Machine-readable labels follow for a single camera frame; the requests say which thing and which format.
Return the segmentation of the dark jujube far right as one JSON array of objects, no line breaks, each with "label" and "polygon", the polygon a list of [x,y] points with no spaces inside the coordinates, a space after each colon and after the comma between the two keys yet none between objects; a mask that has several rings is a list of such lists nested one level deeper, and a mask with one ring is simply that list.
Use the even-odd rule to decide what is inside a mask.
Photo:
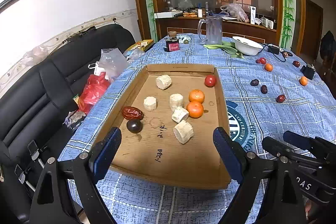
[{"label": "dark jujube far right", "polygon": [[293,61],[293,65],[294,65],[296,68],[299,68],[301,64],[300,64],[299,61]]}]

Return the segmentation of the clear plastic bag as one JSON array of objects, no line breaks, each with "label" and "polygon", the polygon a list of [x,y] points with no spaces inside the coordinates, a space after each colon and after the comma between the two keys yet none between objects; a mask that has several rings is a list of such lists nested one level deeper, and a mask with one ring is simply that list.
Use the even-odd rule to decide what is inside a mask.
[{"label": "clear plastic bag", "polygon": [[105,79],[112,83],[127,67],[126,58],[118,48],[101,49],[100,60],[96,62],[93,74],[99,76],[105,72]]}]

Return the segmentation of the red cherry tomato far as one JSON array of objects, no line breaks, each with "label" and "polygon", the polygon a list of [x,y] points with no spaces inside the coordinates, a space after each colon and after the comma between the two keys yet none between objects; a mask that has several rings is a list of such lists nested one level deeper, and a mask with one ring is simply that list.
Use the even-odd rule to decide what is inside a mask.
[{"label": "red cherry tomato far", "polygon": [[265,64],[266,64],[266,59],[265,59],[264,57],[261,57],[261,58],[259,59],[259,62],[260,62],[260,64],[265,65]]}]

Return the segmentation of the black power adapter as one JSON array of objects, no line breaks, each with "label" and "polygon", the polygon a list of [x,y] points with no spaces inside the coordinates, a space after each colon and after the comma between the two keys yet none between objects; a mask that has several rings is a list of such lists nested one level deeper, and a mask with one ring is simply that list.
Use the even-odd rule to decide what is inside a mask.
[{"label": "black power adapter", "polygon": [[268,44],[268,52],[278,55],[280,53],[280,47],[273,44]]}]

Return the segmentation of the red plastic bag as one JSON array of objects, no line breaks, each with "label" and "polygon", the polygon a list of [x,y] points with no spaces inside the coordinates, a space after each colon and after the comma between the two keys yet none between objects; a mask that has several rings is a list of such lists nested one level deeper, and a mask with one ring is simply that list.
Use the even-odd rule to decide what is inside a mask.
[{"label": "red plastic bag", "polygon": [[110,86],[110,83],[105,79],[105,76],[106,72],[101,72],[98,76],[94,74],[90,75],[82,94],[79,96],[79,110],[86,115]]}]

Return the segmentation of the small orange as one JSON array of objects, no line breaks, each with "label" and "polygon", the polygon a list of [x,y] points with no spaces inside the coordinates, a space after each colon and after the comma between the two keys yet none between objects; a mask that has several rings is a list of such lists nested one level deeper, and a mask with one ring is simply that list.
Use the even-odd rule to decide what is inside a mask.
[{"label": "small orange", "polygon": [[266,71],[269,71],[269,72],[271,72],[273,70],[273,66],[271,64],[268,64],[268,63],[265,64],[264,68],[265,68]]},{"label": "small orange", "polygon": [[300,82],[300,84],[301,84],[302,86],[306,86],[306,85],[308,84],[309,80],[308,80],[307,77],[302,76],[302,77],[300,78],[299,82]]}]

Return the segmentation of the clear plastic pitcher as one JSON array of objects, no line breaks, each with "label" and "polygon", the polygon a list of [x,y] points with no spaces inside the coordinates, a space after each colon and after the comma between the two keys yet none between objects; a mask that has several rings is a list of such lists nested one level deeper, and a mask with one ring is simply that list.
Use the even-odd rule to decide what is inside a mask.
[{"label": "clear plastic pitcher", "polygon": [[[201,26],[202,24],[206,25],[206,37],[201,37]],[[218,16],[208,16],[204,19],[200,19],[198,22],[198,36],[201,40],[201,44],[221,44],[222,43],[222,24],[223,19]]]}]

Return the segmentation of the large orange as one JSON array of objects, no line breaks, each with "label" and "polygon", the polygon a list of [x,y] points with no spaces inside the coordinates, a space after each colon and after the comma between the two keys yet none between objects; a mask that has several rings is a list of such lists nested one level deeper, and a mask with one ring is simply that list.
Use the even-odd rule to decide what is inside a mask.
[{"label": "large orange", "polygon": [[189,92],[189,101],[197,101],[199,103],[203,103],[205,101],[205,94],[199,89],[194,89]]},{"label": "large orange", "polygon": [[189,112],[191,118],[199,118],[204,113],[203,105],[198,101],[191,101],[186,107],[186,110]]}]

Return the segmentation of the plastic bag on counter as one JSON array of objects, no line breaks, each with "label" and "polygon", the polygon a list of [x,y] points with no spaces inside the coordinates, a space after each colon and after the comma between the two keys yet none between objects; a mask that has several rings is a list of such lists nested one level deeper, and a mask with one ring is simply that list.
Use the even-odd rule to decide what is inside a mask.
[{"label": "plastic bag on counter", "polygon": [[236,18],[240,22],[248,23],[249,19],[243,8],[237,3],[229,3],[220,7],[221,14]]}]

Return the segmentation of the small orange far top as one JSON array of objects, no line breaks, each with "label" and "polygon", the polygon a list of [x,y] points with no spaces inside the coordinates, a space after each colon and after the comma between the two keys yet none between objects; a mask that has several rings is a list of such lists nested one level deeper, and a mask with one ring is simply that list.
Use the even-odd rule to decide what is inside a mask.
[{"label": "small orange far top", "polygon": [[271,64],[268,64],[268,63],[265,64],[264,68],[265,68],[266,71],[269,71],[269,72],[271,72],[273,70],[273,66]]}]

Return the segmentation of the dark jujube middle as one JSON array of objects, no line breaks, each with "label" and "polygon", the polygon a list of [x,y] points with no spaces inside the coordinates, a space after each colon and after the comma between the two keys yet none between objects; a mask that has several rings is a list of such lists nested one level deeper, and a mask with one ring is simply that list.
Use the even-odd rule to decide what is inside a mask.
[{"label": "dark jujube middle", "polygon": [[268,88],[266,85],[262,85],[260,88],[262,94],[267,94],[268,93]]}]

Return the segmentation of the white carton on counter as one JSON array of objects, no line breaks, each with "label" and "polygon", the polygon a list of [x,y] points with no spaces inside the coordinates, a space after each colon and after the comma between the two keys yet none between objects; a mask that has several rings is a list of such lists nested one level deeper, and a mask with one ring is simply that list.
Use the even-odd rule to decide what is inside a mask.
[{"label": "white carton on counter", "polygon": [[256,7],[250,6],[250,23],[255,25],[256,24]]}]

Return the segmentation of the large red jujube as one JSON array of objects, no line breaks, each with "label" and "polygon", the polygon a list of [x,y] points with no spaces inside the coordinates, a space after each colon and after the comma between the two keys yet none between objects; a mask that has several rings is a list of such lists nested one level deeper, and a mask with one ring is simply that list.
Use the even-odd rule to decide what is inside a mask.
[{"label": "large red jujube", "polygon": [[144,113],[138,108],[133,106],[124,107],[121,114],[128,121],[133,119],[142,120],[144,118]]}]

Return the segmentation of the blue plaid tablecloth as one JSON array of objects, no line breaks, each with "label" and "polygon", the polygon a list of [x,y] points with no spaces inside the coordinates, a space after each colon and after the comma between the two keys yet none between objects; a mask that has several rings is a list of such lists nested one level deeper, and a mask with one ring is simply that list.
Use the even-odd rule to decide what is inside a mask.
[{"label": "blue plaid tablecloth", "polygon": [[[281,62],[262,51],[261,57],[273,66],[267,72],[256,63],[256,57],[234,58],[223,50],[206,49],[197,35],[190,38],[175,52],[165,52],[165,41],[160,40],[131,63],[85,118],[59,160],[74,159],[90,149],[108,111],[147,64],[215,66],[224,89],[232,137],[262,158],[268,157],[262,140],[267,136],[280,140],[287,130],[335,142],[335,99],[319,76],[314,76],[306,86],[299,83],[301,72],[293,66],[296,56]],[[258,86],[250,85],[254,79],[259,80]],[[267,94],[262,94],[262,85],[267,86]],[[282,94],[285,101],[276,102]],[[110,171],[97,187],[118,223],[217,223],[238,184],[231,182],[225,190],[196,190],[163,186]]]}]

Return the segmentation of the dark purple plum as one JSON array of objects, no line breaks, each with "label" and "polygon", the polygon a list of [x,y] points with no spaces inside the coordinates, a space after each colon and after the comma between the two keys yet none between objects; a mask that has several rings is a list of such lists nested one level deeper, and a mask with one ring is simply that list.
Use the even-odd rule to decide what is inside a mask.
[{"label": "dark purple plum", "polygon": [[137,134],[141,132],[143,125],[139,119],[132,119],[127,121],[126,127],[131,133]]}]

